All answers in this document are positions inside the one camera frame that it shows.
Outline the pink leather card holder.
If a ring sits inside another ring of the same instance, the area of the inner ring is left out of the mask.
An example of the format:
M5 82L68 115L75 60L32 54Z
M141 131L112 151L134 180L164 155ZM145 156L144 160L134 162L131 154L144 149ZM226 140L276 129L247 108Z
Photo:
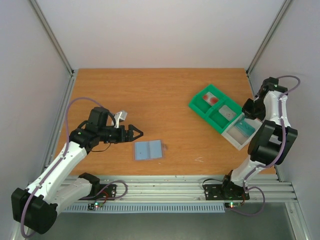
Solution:
M133 145L135 161L157 160L165 157L165 147L161 140L139 141Z

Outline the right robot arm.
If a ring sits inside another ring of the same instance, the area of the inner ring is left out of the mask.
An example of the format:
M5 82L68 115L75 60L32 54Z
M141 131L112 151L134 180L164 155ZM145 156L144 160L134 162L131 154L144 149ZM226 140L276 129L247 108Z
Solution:
M290 89L281 86L278 78L269 77L262 82L255 98L243 105L244 117L262 124L249 143L247 158L223 178L220 191L225 199L243 197L250 190L248 183L253 177L284 161L298 137L287 117L289 93Z

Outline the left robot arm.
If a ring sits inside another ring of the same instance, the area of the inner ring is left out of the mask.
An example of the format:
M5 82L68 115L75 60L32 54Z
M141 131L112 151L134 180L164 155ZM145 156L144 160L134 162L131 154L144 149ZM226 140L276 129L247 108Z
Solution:
M123 110L112 114L104 107L94 107L88 119L70 133L62 151L45 171L26 189L17 188L12 193L13 219L20 223L24 238L29 237L25 228L44 234L65 208L78 200L97 200L108 188L108 185L101 186L98 177L86 172L68 186L60 186L99 143L133 142L144 135L132 124L127 127L120 124L126 116Z

